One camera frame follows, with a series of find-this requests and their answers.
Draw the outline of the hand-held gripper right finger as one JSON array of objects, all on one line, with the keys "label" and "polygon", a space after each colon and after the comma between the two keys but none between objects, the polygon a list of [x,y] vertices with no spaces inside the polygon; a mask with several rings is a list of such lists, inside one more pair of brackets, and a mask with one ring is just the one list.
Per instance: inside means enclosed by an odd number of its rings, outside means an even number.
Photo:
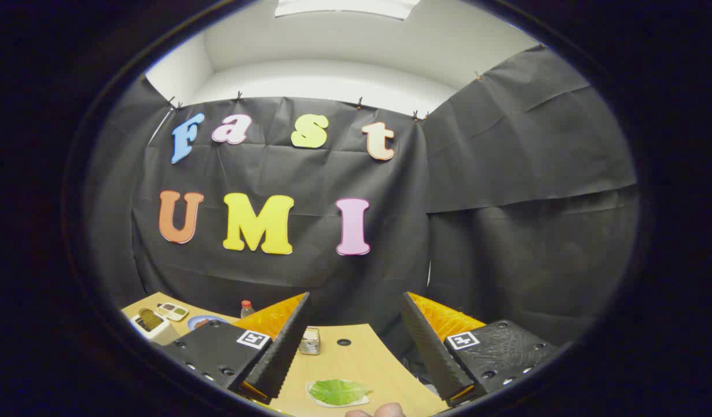
[{"label": "hand-held gripper right finger", "polygon": [[484,324],[410,291],[402,295],[401,316],[449,407],[520,382],[557,351],[510,320]]}]

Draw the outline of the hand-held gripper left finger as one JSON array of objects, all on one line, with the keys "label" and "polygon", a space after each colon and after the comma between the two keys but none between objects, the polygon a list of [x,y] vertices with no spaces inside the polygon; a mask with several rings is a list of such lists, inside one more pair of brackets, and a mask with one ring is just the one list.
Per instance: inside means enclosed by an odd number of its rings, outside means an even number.
[{"label": "hand-held gripper left finger", "polygon": [[221,390],[277,398],[310,319],[308,291],[228,324],[208,320],[157,350]]}]

